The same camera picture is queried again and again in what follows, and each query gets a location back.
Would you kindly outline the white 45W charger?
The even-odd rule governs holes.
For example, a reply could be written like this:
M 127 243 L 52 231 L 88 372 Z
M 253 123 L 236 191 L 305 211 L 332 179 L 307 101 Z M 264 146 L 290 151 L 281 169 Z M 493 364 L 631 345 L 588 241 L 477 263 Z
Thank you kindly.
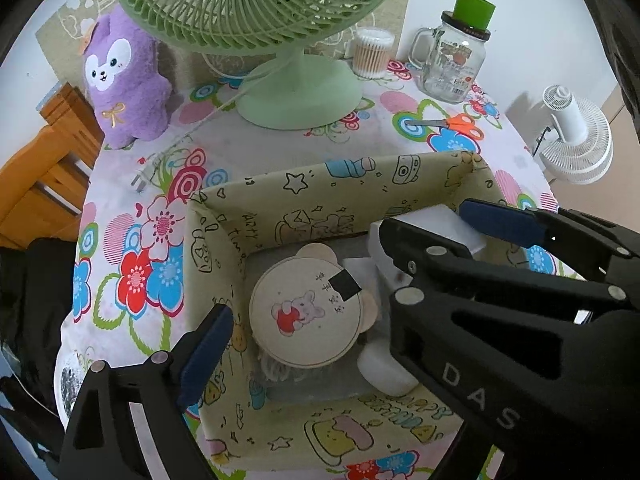
M 484 252 L 487 245 L 484 235 L 474 230 L 472 226 L 463 221 L 444 204 L 398 214 L 394 216 L 394 219 L 460 243 L 469 249 L 472 256 Z M 386 255 L 381 244 L 381 224 L 382 221 L 378 220 L 370 225 L 368 253 L 378 266 L 381 264 L 389 266 L 392 263 L 392 259 Z

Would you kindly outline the clear plastic box of ties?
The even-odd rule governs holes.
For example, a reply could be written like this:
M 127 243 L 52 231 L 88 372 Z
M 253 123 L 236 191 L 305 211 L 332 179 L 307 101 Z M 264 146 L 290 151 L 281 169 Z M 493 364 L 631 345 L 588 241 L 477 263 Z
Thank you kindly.
M 288 366 L 260 350 L 258 382 L 269 400 L 289 404 L 341 401 L 371 393 L 374 388 L 358 370 L 359 350 L 352 348 L 336 362 L 318 368 Z

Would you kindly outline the small white charger cube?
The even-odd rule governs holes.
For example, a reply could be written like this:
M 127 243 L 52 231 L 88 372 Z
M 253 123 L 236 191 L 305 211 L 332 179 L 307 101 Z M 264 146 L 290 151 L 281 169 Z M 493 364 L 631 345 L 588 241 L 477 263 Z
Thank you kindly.
M 342 265 L 358 285 L 368 292 L 375 303 L 380 306 L 382 304 L 380 279 L 374 261 L 370 257 L 345 258 Z

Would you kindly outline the white standing fan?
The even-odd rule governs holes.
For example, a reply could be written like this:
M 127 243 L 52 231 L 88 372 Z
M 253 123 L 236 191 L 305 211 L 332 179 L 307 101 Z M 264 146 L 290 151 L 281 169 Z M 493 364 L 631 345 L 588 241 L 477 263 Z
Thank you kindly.
M 562 84 L 542 92 L 551 125 L 540 136 L 536 156 L 556 180 L 590 185 L 610 169 L 614 143 L 605 114 Z

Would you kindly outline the white rounded earbud case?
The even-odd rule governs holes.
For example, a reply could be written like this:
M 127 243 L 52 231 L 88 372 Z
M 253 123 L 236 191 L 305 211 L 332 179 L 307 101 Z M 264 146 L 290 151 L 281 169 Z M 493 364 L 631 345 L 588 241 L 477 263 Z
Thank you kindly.
M 385 339 L 368 341 L 359 353 L 357 367 L 361 376 L 386 396 L 405 396 L 419 385 L 413 374 L 392 356 L 390 343 Z

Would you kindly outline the floral tablecloth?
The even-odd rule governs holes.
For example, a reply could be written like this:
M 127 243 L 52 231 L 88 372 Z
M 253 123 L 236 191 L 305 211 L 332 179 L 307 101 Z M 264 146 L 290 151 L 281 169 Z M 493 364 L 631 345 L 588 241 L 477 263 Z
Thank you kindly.
M 221 76 L 178 92 L 168 129 L 152 141 L 113 150 L 96 160 L 80 220 L 73 274 L 73 307 L 61 326 L 54 370 L 58 414 L 68 419 L 90 365 L 105 360 L 138 364 L 171 348 L 191 326 L 183 286 L 186 204 L 195 192 L 254 174 L 332 160 L 387 155 L 530 151 L 496 103 L 479 86 L 465 100 L 429 98 L 412 70 L 389 62 L 385 74 L 361 85 L 358 106 L 337 122 L 280 131 L 246 122 L 235 107 L 239 79 Z M 467 114 L 485 133 L 477 141 L 446 128 L 407 126 Z M 202 424 L 204 400 L 186 411 L 186 423 L 209 455 Z M 224 479 L 425 479 L 452 435 L 416 452 L 407 477 L 354 477 L 348 470 L 240 471 L 214 466 Z

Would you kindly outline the black clothing on chair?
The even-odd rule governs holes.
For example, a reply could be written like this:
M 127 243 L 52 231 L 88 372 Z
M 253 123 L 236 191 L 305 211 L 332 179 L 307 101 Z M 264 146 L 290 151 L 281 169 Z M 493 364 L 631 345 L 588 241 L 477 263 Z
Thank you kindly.
M 52 476 L 64 429 L 54 397 L 54 368 L 61 348 L 61 325 L 72 310 L 75 245 L 38 238 L 25 249 L 1 249 L 1 449 L 10 454 L 11 476 L 33 479 L 36 472 L 10 430 L 32 448 L 32 456 Z

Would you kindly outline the patterned cardboard storage box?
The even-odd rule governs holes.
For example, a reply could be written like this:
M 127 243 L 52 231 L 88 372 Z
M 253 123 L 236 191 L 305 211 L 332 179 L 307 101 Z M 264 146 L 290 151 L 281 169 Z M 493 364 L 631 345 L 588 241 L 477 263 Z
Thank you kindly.
M 332 160 L 197 192 L 184 231 L 184 303 L 192 321 L 231 316 L 204 392 L 217 468 L 348 470 L 407 477 L 416 452 L 461 420 L 422 386 L 400 396 L 347 389 L 350 357 L 382 318 L 372 283 L 330 249 L 375 223 L 468 197 L 554 202 L 529 152 L 442 152 Z

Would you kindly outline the glass mason jar mug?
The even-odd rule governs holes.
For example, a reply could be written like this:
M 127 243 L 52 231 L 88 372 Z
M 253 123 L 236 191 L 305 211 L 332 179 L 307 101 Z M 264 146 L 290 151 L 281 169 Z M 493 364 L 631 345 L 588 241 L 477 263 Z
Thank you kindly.
M 465 100 L 485 58 L 490 31 L 457 20 L 444 11 L 440 24 L 416 32 L 408 61 L 419 71 L 420 89 L 451 104 Z

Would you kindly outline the cotton swab container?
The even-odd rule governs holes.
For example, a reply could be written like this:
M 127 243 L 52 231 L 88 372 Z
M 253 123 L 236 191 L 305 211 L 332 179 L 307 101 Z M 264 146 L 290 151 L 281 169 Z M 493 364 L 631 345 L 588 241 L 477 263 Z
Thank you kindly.
M 345 58 L 357 76 L 366 79 L 380 78 L 386 72 L 394 44 L 395 35 L 389 30 L 360 27 L 350 40 Z

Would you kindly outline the green cup on jar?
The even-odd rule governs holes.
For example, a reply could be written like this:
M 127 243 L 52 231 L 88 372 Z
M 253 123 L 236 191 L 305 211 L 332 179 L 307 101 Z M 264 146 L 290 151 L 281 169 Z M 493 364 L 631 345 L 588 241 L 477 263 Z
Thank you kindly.
M 452 17 L 466 26 L 486 30 L 495 8 L 496 6 L 487 0 L 456 0 Z

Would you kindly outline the wooden chair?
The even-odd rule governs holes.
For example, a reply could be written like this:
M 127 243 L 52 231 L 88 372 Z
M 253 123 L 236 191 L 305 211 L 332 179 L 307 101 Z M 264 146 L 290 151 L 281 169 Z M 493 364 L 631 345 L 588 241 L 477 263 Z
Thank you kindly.
M 1 246 L 24 250 L 37 238 L 77 240 L 89 177 L 104 135 L 93 109 L 71 84 L 44 103 L 46 124 L 1 168 Z

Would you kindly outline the green desk fan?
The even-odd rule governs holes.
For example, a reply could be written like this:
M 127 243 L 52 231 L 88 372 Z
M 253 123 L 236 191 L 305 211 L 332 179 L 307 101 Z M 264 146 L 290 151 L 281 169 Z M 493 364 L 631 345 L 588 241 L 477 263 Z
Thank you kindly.
M 118 0 L 165 44 L 201 54 L 261 56 L 236 110 L 256 126 L 303 130 L 337 122 L 360 103 L 349 65 L 308 47 L 355 25 L 384 0 Z

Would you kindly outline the purple plush toy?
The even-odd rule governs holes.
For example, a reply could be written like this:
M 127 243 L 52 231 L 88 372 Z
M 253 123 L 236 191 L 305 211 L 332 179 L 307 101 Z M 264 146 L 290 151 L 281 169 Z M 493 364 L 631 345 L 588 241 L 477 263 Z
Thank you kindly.
M 157 41 L 121 6 L 96 20 L 81 55 L 94 116 L 110 148 L 164 133 L 172 85 L 158 69 Z

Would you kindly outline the patterned paper backdrop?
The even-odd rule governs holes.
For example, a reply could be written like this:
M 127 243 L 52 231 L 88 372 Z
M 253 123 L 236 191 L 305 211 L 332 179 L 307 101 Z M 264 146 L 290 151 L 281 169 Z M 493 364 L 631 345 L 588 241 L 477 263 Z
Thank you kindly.
M 352 40 L 360 27 L 389 30 L 399 38 L 404 26 L 409 0 L 385 0 L 373 12 L 350 26 L 308 47 L 308 53 L 328 58 L 350 58 Z M 44 56 L 59 80 L 82 87 L 84 69 L 80 47 L 86 31 L 97 18 L 110 13 L 116 0 L 67 0 L 52 18 L 36 32 Z M 157 47 L 158 68 L 176 91 L 212 82 L 221 74 L 241 75 L 268 61 L 263 56 L 205 55 L 160 44 Z

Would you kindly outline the orange handled scissors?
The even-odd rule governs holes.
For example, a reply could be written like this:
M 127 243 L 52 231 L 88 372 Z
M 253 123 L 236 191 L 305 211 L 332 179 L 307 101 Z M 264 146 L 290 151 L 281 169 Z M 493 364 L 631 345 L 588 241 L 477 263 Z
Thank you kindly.
M 408 120 L 406 125 L 439 129 L 446 128 L 477 141 L 483 140 L 485 137 L 484 131 L 478 128 L 475 120 L 467 114 L 457 114 L 456 116 L 439 120 Z

